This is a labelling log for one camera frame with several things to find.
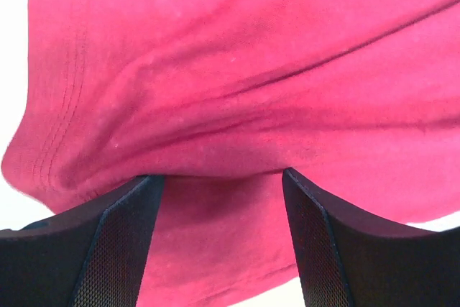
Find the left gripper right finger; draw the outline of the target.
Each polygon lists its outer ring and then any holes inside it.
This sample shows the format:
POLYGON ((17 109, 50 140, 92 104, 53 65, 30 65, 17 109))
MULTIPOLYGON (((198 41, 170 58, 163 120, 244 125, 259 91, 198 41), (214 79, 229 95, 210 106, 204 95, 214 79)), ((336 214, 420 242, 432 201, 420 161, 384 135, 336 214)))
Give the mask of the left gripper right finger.
POLYGON ((292 168, 285 208, 307 306, 457 306, 459 230, 432 232, 361 209, 292 168))

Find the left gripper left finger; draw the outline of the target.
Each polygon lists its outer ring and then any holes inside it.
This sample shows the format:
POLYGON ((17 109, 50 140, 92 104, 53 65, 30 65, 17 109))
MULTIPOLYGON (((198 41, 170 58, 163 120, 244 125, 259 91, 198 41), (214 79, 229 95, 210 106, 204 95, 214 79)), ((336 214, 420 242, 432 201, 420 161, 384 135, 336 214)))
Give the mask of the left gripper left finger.
POLYGON ((165 179, 137 177, 20 230, 1 230, 2 306, 135 306, 165 179))

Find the red t-shirt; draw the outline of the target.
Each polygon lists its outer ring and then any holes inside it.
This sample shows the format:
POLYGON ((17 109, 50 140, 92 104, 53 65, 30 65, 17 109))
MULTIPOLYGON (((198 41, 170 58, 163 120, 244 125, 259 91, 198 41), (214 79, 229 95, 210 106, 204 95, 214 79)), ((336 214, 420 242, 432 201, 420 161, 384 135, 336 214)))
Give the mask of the red t-shirt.
POLYGON ((459 0, 28 0, 1 164, 62 212, 166 177, 138 304, 297 276, 281 175, 394 221, 459 210, 459 0))

